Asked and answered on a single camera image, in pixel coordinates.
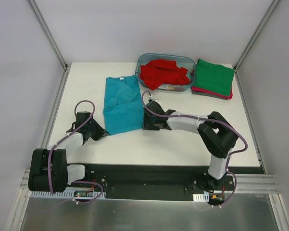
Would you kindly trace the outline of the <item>teal t shirt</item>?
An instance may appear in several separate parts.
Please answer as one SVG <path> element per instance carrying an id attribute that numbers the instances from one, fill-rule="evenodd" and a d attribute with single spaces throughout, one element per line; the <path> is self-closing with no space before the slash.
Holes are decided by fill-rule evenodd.
<path id="1" fill-rule="evenodd" d="M 110 135 L 142 128 L 143 106 L 135 75 L 106 78 L 103 115 Z"/>

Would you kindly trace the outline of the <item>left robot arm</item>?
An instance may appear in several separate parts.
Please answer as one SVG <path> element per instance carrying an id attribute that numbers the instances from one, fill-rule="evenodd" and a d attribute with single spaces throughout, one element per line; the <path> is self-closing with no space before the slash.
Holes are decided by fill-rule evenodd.
<path id="1" fill-rule="evenodd" d="M 67 157 L 89 139 L 99 141 L 109 135 L 90 112 L 77 112 L 76 121 L 65 136 L 47 148 L 33 151 L 28 187 L 33 192 L 61 193 L 76 181 L 81 187 L 92 182 L 92 175 L 83 164 L 68 165 Z"/>

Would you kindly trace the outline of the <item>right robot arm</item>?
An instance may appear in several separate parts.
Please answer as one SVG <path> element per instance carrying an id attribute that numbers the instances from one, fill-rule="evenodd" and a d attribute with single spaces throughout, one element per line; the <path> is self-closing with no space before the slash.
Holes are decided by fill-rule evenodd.
<path id="1" fill-rule="evenodd" d="M 164 111 L 153 100 L 144 106 L 143 129 L 181 130 L 197 134 L 211 154 L 210 165 L 204 180 L 198 180 L 210 190 L 218 190 L 224 184 L 228 159 L 239 136 L 218 112 L 206 116 L 181 114 L 176 110 Z"/>

